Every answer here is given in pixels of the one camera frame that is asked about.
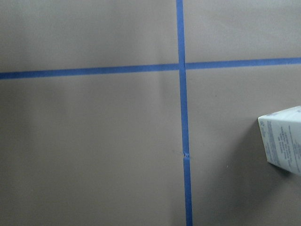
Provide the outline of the white milk carton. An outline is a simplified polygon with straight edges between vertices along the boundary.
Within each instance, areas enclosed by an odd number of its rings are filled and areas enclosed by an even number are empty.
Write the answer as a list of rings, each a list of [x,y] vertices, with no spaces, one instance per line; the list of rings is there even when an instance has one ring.
[[[267,162],[301,174],[301,107],[260,116],[258,124]]]

